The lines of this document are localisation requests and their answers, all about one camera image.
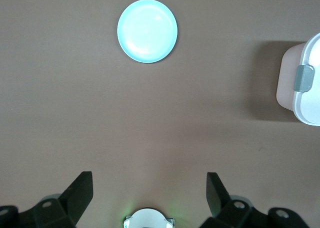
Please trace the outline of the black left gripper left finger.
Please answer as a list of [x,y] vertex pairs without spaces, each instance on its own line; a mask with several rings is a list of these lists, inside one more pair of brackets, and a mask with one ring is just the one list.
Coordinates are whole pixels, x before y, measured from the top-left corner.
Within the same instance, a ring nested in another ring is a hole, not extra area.
[[1,227],[76,227],[93,198],[93,174],[83,171],[57,198],[47,198],[19,212],[14,205],[0,207]]

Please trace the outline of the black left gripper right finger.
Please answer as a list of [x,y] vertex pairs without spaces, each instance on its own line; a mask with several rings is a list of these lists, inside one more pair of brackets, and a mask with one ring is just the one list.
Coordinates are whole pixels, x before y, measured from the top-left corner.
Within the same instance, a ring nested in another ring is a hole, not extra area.
[[273,207],[267,214],[248,202],[232,198],[219,175],[206,175],[206,200],[211,211],[201,227],[308,227],[302,217],[288,208]]

